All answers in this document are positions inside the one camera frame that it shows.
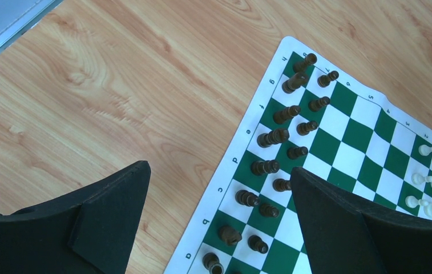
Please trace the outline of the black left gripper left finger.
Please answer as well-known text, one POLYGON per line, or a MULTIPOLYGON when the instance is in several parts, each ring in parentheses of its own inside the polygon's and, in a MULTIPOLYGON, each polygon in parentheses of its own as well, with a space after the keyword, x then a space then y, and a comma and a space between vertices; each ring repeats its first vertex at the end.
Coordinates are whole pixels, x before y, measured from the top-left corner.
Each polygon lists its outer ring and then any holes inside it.
POLYGON ((0 214, 0 273, 125 273, 151 168, 137 161, 58 198, 0 214))

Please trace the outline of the green white chess board mat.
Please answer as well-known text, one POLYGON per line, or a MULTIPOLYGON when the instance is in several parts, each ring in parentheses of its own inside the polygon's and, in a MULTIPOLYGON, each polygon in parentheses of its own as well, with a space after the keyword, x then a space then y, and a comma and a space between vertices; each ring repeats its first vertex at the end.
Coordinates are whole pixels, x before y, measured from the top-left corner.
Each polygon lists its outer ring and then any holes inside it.
POLYGON ((432 153, 418 152, 420 145, 432 146, 432 130, 344 71, 321 87, 318 78, 337 71, 323 57, 306 69, 307 84, 286 93, 282 87, 293 76, 293 65, 311 53, 294 37, 281 40, 166 273, 207 273, 203 257, 210 252, 224 273, 311 273, 292 194, 273 188, 297 166, 372 202, 432 220, 424 207, 405 203, 407 196, 432 203, 431 183, 411 181, 414 173, 432 176, 432 153), (260 134, 277 128, 289 131, 286 142, 257 144, 260 134), (280 169, 256 176, 250 166, 257 160, 277 160, 280 169), (239 190, 256 194, 260 204, 239 204, 239 190), (238 230, 242 240, 224 244, 218 237, 223 225, 238 230), (252 235, 267 243, 267 253, 249 248, 252 235))

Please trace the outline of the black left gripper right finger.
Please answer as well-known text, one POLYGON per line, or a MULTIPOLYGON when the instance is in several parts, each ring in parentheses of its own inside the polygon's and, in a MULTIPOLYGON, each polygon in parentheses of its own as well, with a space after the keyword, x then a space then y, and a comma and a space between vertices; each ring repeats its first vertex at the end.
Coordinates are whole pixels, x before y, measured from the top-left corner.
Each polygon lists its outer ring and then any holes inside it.
POLYGON ((313 273, 432 273, 432 220, 343 190, 302 167, 292 196, 313 273))

